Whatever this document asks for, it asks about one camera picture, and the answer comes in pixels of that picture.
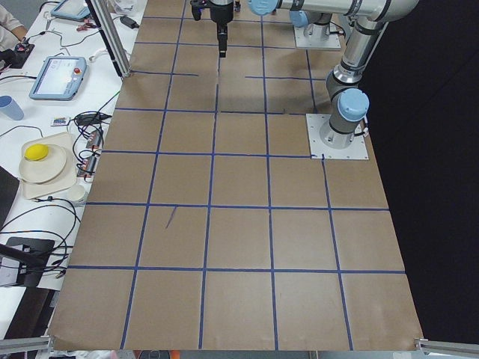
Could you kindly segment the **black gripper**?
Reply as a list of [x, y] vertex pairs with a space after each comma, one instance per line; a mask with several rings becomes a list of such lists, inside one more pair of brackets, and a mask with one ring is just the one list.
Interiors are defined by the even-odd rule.
[[234, 17], [233, 0], [210, 0], [210, 18], [216, 23], [219, 57], [225, 58], [228, 50], [228, 23]]

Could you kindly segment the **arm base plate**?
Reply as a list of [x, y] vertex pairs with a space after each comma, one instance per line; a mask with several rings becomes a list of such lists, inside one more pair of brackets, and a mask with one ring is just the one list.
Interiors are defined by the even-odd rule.
[[328, 25], [310, 24], [301, 28], [294, 27], [293, 29], [298, 49], [341, 50], [338, 28], [331, 23]]
[[329, 123], [330, 114], [306, 114], [312, 159], [368, 160], [361, 125], [350, 134], [340, 134]]

